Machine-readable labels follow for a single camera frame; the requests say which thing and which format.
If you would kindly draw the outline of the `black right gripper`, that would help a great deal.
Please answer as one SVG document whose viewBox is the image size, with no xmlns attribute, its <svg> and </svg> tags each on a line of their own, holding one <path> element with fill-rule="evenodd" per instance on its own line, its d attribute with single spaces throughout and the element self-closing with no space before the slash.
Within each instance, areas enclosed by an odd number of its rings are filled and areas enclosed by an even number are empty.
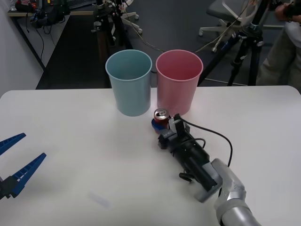
<svg viewBox="0 0 301 226">
<path fill-rule="evenodd" d="M 167 120 L 152 119 L 151 125 L 155 132 L 159 134 L 158 145 L 163 150 L 170 153 L 195 153 L 194 137 L 190 134 L 190 130 L 177 133 L 169 129 Z"/>
</svg>

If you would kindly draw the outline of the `person's left hand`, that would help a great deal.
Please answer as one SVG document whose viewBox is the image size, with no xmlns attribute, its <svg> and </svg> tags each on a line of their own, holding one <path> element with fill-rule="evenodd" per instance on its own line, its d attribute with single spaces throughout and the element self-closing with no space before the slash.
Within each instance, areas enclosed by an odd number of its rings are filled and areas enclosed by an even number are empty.
<svg viewBox="0 0 301 226">
<path fill-rule="evenodd" d="M 284 14 L 284 10 L 287 8 L 287 6 L 289 6 L 289 4 L 284 3 L 275 9 L 275 17 L 278 21 L 287 21 L 287 17 Z"/>
</svg>

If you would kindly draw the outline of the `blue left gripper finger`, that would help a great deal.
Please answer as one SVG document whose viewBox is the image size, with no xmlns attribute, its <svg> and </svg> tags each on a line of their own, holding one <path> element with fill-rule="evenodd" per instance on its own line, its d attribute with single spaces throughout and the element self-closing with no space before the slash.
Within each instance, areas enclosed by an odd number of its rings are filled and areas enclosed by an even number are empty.
<svg viewBox="0 0 301 226">
<path fill-rule="evenodd" d="M 46 154 L 42 153 L 33 161 L 28 163 L 15 174 L 7 177 L 0 182 L 0 198 L 16 198 L 24 189 L 28 180 L 32 177 L 37 168 L 46 158 Z"/>
<path fill-rule="evenodd" d="M 7 138 L 3 141 L 0 141 L 0 155 L 4 154 L 8 149 L 10 149 L 13 145 L 15 145 L 24 137 L 26 137 L 26 134 L 21 133 L 13 137 Z"/>
</svg>

